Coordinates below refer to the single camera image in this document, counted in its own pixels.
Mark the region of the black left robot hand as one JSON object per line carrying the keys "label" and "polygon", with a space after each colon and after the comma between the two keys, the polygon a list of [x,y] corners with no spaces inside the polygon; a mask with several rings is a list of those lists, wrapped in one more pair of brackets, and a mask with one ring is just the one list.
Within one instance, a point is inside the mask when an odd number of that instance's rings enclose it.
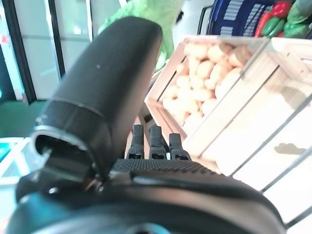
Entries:
{"label": "black left robot hand", "polygon": [[8,234],[284,234],[275,206],[247,184],[190,159],[179,134],[150,156],[134,121],[161,27],[125,17],[85,49],[36,120],[44,165],[20,178]]}

